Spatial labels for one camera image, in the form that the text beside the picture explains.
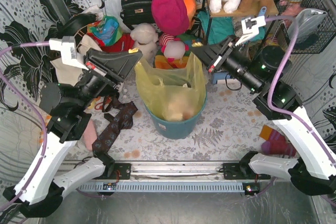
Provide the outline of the yellow trash bag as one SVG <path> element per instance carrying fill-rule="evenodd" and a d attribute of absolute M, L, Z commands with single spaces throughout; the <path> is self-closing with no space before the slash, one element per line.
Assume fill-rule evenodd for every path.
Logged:
<path fill-rule="evenodd" d="M 202 62 L 191 53 L 183 69 L 153 68 L 146 60 L 135 66 L 140 98 L 159 119 L 180 122 L 200 112 L 206 99 Z"/>

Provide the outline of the teal trash bin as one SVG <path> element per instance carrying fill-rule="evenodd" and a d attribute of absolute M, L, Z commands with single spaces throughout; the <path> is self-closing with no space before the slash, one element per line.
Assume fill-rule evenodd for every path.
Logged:
<path fill-rule="evenodd" d="M 189 136 L 196 127 L 202 112 L 205 109 L 207 97 L 200 111 L 192 118 L 185 121 L 169 122 L 155 116 L 145 105 L 145 109 L 149 113 L 155 129 L 164 137 L 172 140 L 184 139 Z"/>

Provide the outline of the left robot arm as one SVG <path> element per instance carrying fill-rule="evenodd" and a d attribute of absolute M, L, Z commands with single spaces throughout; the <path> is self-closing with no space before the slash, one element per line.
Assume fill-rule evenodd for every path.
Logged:
<path fill-rule="evenodd" d="M 110 94 L 109 107 L 117 109 L 118 114 L 109 117 L 108 126 L 94 140 L 93 157 L 63 175 L 57 175 L 57 171 L 89 124 L 91 114 L 86 109 L 105 87 L 122 83 L 141 57 L 139 49 L 115 53 L 89 49 L 84 55 L 69 49 L 61 53 L 62 62 L 81 68 L 83 76 L 75 85 L 48 83 L 41 91 L 39 106 L 51 117 L 43 145 L 21 181 L 3 193 L 18 204 L 24 217 L 50 216 L 83 183 L 115 175 L 115 161 L 108 151 L 120 132 L 132 127 L 137 111 L 133 102 L 121 103 L 115 92 Z"/>

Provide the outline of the colourful printed bag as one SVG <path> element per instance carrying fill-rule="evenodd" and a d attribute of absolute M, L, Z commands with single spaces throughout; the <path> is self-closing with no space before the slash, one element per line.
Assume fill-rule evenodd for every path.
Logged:
<path fill-rule="evenodd" d="M 112 46 L 122 37 L 122 29 L 113 16 L 104 16 L 102 20 L 87 26 L 87 35 L 100 47 Z"/>

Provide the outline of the rainbow striped bag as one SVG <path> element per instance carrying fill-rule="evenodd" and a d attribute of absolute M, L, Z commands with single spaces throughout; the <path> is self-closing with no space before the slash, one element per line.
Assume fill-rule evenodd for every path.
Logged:
<path fill-rule="evenodd" d="M 161 51 L 161 46 L 159 44 L 159 49 L 154 57 L 154 67 L 158 69 L 181 69 L 185 68 L 188 57 L 191 53 L 190 48 L 192 47 L 192 44 L 196 42 L 202 42 L 201 38 L 195 37 L 193 35 L 188 34 L 181 34 L 179 36 L 174 36 L 176 38 L 179 38 L 181 41 L 183 41 L 185 44 L 189 46 L 189 50 L 186 51 L 184 57 L 181 60 L 175 60 L 173 62 L 168 62 L 168 60 L 165 58 Z"/>

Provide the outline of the cream canvas tote bag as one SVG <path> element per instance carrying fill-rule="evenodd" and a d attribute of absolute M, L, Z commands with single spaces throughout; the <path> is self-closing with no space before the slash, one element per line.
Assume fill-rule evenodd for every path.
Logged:
<path fill-rule="evenodd" d="M 84 35 L 81 41 L 76 43 L 76 49 L 81 55 L 83 55 L 83 59 L 89 49 L 102 51 L 99 45 L 88 35 Z M 85 70 L 63 64 L 61 55 L 60 57 L 52 60 L 51 64 L 56 70 L 58 83 L 70 84 L 73 87 L 79 81 L 79 77 L 82 75 L 82 71 Z"/>

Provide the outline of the magenta fabric bag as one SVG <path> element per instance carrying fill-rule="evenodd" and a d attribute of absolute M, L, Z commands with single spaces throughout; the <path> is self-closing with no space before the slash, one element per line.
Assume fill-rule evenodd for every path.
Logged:
<path fill-rule="evenodd" d="M 157 27 L 166 34 L 178 36 L 189 27 L 183 0 L 152 0 L 151 11 Z"/>

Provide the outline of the teal folded cloth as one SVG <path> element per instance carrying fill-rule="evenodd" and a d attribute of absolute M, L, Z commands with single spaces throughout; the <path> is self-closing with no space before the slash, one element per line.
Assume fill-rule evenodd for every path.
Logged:
<path fill-rule="evenodd" d="M 235 35 L 240 37 L 243 34 L 241 20 L 243 17 L 215 17 L 212 19 L 209 35 L 207 35 L 209 14 L 201 11 L 197 14 L 198 19 L 202 24 L 207 44 L 217 44 L 223 41 L 227 36 Z"/>

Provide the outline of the pink white plush doll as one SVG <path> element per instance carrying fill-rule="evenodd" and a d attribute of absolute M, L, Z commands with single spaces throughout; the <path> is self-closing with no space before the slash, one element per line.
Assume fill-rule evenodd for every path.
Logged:
<path fill-rule="evenodd" d="M 163 33 L 159 38 L 159 44 L 161 51 L 168 62 L 175 60 L 181 60 L 186 51 L 189 50 L 189 46 L 172 35 Z"/>

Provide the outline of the orange plush toy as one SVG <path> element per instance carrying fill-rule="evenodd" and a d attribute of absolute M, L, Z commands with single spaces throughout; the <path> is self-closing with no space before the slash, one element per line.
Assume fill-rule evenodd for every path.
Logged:
<path fill-rule="evenodd" d="M 192 27 L 194 24 L 193 17 L 196 13 L 196 0 L 183 0 L 186 10 L 187 10 L 187 16 L 189 19 L 189 28 Z"/>

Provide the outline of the wooden metal shelf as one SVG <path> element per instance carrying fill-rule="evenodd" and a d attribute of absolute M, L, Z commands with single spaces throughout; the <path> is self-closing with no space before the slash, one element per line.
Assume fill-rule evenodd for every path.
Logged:
<path fill-rule="evenodd" d="M 219 13 L 212 13 L 208 9 L 208 6 L 209 6 L 209 0 L 203 0 L 201 10 L 205 11 L 209 15 L 208 25 L 206 26 L 206 28 L 203 28 L 204 35 L 205 35 L 204 36 L 204 43 L 206 45 L 208 43 L 209 33 L 210 33 L 210 30 L 211 30 L 212 21 L 213 21 L 214 18 L 220 18 L 220 17 L 232 17 L 233 18 L 233 17 L 257 16 L 259 14 L 259 11 L 260 11 L 260 9 L 258 8 L 259 5 L 256 1 L 254 1 L 252 3 L 252 6 L 248 11 L 242 12 L 240 10 L 236 10 L 231 14 L 227 14 L 223 10 L 221 10 Z"/>

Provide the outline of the silver foil pouch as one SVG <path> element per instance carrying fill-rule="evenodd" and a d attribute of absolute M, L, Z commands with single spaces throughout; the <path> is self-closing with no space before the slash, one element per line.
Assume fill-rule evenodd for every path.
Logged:
<path fill-rule="evenodd" d="M 315 9 L 305 8 L 296 17 L 298 23 L 299 33 L 296 42 L 301 42 L 310 34 L 315 32 L 322 21 L 327 17 L 327 12 Z"/>

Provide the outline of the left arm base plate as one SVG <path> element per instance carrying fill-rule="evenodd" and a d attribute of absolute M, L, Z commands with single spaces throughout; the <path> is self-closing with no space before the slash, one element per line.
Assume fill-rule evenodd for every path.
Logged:
<path fill-rule="evenodd" d="M 102 179 L 129 180 L 131 175 L 131 163 L 115 163 L 105 168 Z"/>

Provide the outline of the aluminium front rail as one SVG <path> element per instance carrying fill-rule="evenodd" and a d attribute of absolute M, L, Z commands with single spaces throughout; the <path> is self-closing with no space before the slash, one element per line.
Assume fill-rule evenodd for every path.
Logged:
<path fill-rule="evenodd" d="M 266 174 L 283 179 L 289 179 L 288 170 L 294 168 L 299 163 L 297 159 L 284 159 L 269 156 L 258 155 L 261 161 L 264 162 L 263 169 L 251 169 L 248 163 L 238 162 L 243 171 L 250 168 L 256 174 Z M 62 161 L 42 162 L 34 175 L 33 184 L 43 184 L 48 186 L 50 183 L 55 183 L 59 187 L 79 187 L 80 185 L 92 180 L 102 179 L 105 168 L 111 167 L 116 162 L 113 159 L 107 158 L 102 161 L 96 157 L 85 161 L 62 175 L 57 175 L 57 171 Z M 131 163 L 130 179 L 161 179 L 161 178 L 187 178 L 187 177 L 208 177 L 219 173 L 222 164 L 214 162 L 133 162 Z"/>

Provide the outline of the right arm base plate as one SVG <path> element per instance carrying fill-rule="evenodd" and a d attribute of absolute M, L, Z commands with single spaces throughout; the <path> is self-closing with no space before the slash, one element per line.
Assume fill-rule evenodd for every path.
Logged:
<path fill-rule="evenodd" d="M 243 171 L 239 163 L 222 163 L 222 167 L 218 170 L 227 180 L 269 180 L 270 175 L 256 174 L 250 168 Z"/>

